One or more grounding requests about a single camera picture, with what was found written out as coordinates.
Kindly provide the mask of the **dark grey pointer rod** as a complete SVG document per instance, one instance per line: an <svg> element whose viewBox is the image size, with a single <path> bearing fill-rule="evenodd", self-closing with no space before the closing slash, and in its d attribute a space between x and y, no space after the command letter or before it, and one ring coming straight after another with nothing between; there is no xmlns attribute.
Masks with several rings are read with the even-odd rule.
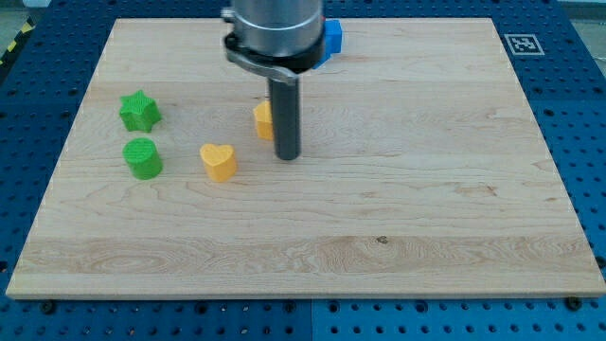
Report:
<svg viewBox="0 0 606 341"><path fill-rule="evenodd" d="M276 156L295 160L301 153L299 83L268 80Z"/></svg>

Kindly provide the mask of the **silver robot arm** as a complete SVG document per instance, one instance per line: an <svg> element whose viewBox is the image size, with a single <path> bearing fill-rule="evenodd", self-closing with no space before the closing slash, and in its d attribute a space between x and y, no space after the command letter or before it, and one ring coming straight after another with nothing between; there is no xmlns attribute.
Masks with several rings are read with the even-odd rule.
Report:
<svg viewBox="0 0 606 341"><path fill-rule="evenodd" d="M301 154L299 75L325 51L321 0L232 0L221 18L233 26L224 36L226 59L267 80L275 154Z"/></svg>

